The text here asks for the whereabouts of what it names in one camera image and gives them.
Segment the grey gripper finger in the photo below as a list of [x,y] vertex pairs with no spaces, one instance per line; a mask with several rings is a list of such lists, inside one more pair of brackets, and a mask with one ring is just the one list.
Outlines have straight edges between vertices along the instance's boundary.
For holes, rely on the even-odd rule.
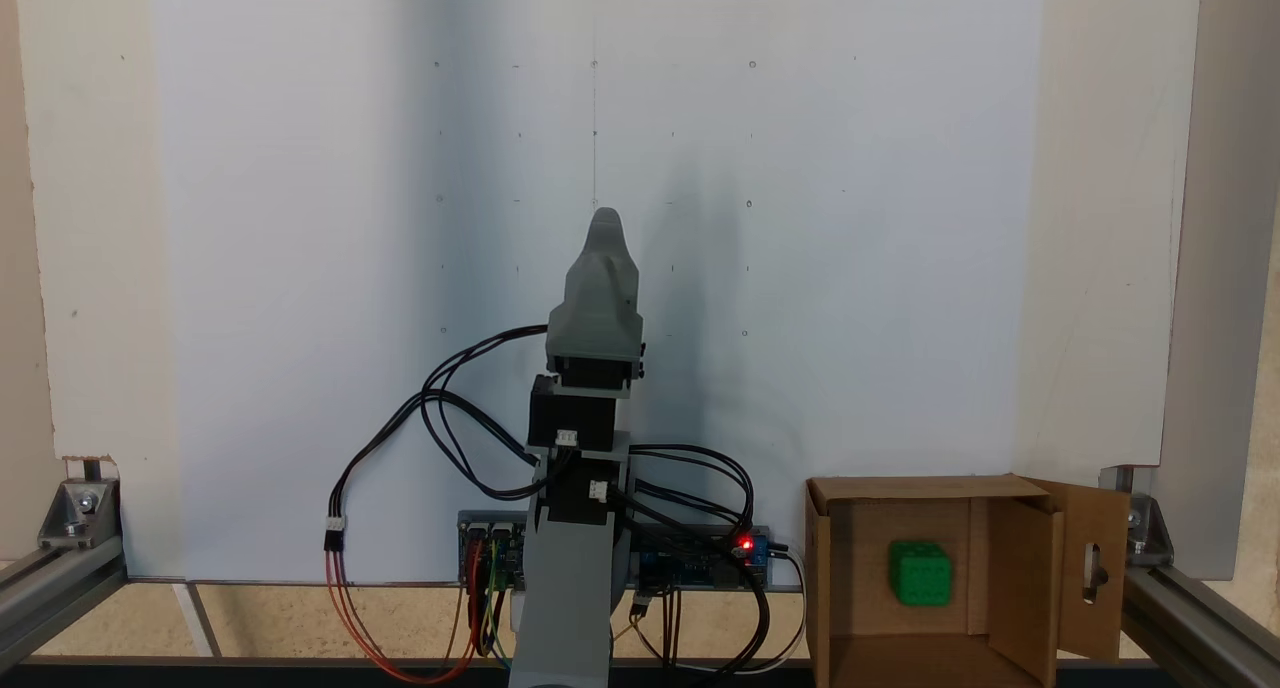
[[617,211],[596,208],[582,251],[566,275],[568,315],[613,315],[617,309]]
[[630,254],[621,215],[614,208],[602,208],[602,220],[605,258],[612,269],[620,301],[631,313],[637,313],[639,269]]

